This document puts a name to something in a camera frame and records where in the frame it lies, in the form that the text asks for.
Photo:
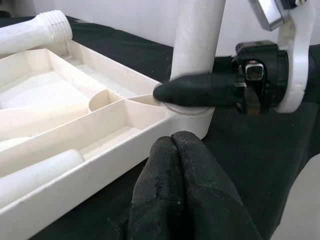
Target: white cylindrical tube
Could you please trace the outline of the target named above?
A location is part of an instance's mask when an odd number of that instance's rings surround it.
[[[211,73],[226,0],[180,0],[170,79],[182,75]],[[169,104],[181,113],[208,108],[185,108]]]
[[[72,39],[66,16],[59,10],[40,13],[29,21],[0,28],[0,56]]]
[[[0,178],[0,209],[85,161],[74,149]]]

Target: white wall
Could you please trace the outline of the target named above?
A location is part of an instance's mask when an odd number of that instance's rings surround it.
[[[320,154],[294,181],[280,225],[271,240],[320,239]]]
[[[5,0],[16,16],[59,9],[64,14],[173,46],[179,0]],[[320,43],[320,0],[312,0],[318,16],[312,44]],[[217,55],[235,53],[239,42],[277,41],[277,32],[261,29],[248,0],[227,0]]]

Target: white pipe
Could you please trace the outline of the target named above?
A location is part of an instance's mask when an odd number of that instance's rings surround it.
[[[85,161],[74,149],[0,178],[0,209]]]
[[[29,21],[0,28],[0,56],[72,39],[66,16],[59,10],[40,13]]]
[[[170,79],[211,73],[226,0],[180,0]],[[201,113],[208,108],[168,104],[179,113]]]

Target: white bracket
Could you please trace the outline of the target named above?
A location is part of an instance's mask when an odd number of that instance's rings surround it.
[[[279,113],[292,113],[300,106],[307,87],[309,73],[309,45],[316,12],[312,1],[306,1],[289,11],[290,21],[280,27],[278,45],[286,50],[289,75],[282,102],[276,107]]]

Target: gloved hand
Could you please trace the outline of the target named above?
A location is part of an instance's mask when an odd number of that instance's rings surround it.
[[[128,240],[260,240],[231,179],[190,132],[162,137],[133,191]]]

